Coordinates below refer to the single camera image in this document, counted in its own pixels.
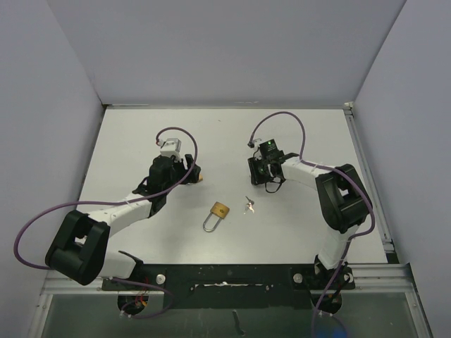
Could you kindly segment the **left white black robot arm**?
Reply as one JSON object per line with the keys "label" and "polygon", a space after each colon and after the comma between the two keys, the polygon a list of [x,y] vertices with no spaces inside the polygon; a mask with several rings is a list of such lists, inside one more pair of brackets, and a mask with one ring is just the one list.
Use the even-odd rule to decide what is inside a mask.
{"label": "left white black robot arm", "polygon": [[149,174],[124,201],[103,210],[69,212],[45,256],[46,265],[88,285],[98,277],[117,277],[127,289],[138,288],[144,273],[142,261],[125,251],[108,249],[109,239],[121,230],[156,215],[169,192],[179,184],[195,184],[201,168],[195,157],[157,156]]}

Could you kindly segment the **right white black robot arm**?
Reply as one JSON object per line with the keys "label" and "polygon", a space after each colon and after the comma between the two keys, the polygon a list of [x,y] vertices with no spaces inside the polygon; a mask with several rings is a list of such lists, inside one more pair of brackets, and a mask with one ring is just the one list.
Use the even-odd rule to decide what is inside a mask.
{"label": "right white black robot arm", "polygon": [[339,279],[337,267],[344,263],[351,237],[372,208],[357,171],[350,164],[328,167],[301,160],[295,153],[285,154],[273,139],[258,145],[257,153],[247,159],[252,185],[281,187],[293,181],[317,192],[328,229],[316,257],[314,281],[320,287],[331,287]]}

